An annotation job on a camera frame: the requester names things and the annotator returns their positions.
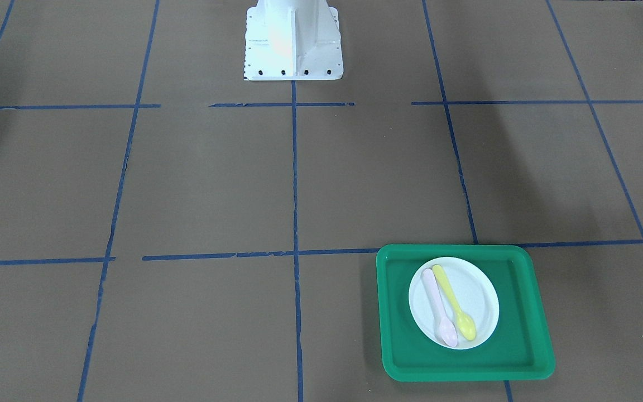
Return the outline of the white round plate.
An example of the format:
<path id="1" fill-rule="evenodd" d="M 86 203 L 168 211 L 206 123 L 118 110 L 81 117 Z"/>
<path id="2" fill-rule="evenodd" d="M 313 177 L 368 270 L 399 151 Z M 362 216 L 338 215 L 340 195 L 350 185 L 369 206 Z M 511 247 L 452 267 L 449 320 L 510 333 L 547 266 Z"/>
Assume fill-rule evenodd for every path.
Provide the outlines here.
<path id="1" fill-rule="evenodd" d="M 426 268 L 431 269 L 436 264 L 444 268 L 462 310 L 473 319 L 477 329 L 477 336 L 474 341 L 466 340 L 461 333 L 457 332 L 458 345 L 455 348 L 449 348 L 436 339 L 429 299 L 421 281 L 423 270 Z M 454 312 L 441 288 L 440 295 L 442 296 L 446 314 L 454 323 Z M 498 316 L 500 316 L 497 291 L 487 275 L 471 262 L 457 257 L 437 257 L 421 265 L 411 278 L 408 290 L 408 304 L 413 321 L 419 330 L 432 343 L 449 350 L 469 350 L 489 341 L 497 328 Z"/>

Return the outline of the pink plastic spoon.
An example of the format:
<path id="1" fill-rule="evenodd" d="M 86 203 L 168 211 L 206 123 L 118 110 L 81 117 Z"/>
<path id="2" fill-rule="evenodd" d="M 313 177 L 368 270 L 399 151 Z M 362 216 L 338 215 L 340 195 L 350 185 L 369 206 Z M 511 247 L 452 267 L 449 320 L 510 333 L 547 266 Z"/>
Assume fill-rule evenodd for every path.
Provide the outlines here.
<path id="1" fill-rule="evenodd" d="M 440 288 L 431 269 L 426 268 L 421 273 L 421 281 L 427 298 L 429 299 L 431 313 L 434 319 L 434 335 L 449 348 L 458 345 L 458 336 L 454 323 L 446 314 Z"/>

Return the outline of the yellow plastic spoon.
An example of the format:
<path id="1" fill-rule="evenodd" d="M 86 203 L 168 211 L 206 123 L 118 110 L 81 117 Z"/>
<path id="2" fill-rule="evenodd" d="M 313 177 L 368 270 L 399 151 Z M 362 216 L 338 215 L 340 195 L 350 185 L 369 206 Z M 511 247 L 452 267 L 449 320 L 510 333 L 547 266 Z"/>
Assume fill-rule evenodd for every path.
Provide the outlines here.
<path id="1" fill-rule="evenodd" d="M 475 322 L 467 313 L 462 310 L 444 268 L 441 265 L 436 264 L 432 266 L 431 270 L 434 273 L 437 284 L 443 290 L 444 294 L 447 296 L 447 299 L 450 302 L 455 317 L 455 329 L 457 330 L 457 332 L 461 333 L 461 335 L 466 340 L 474 341 L 477 336 Z"/>

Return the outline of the green plastic tray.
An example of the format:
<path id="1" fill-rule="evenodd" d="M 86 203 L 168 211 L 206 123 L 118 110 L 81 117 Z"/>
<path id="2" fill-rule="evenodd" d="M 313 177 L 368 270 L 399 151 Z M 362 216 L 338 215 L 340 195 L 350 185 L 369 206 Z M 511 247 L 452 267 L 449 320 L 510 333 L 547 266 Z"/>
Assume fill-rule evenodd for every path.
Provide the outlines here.
<path id="1" fill-rule="evenodd" d="M 490 340 L 469 350 L 432 343 L 413 321 L 414 273 L 437 257 L 471 262 L 497 291 L 500 316 Z M 529 254 L 515 245 L 383 246 L 377 254 L 383 368 L 401 382 L 526 381 L 553 374 L 556 359 Z"/>

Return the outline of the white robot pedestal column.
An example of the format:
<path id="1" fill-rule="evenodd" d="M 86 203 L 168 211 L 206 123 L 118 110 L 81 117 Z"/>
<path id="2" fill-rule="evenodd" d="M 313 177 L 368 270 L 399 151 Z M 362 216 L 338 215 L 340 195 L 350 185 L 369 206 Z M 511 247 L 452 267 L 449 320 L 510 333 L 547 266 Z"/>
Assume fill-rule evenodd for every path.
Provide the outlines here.
<path id="1" fill-rule="evenodd" d="M 338 10 L 326 1 L 258 1 L 246 14 L 243 78 L 321 81 L 344 76 Z"/>

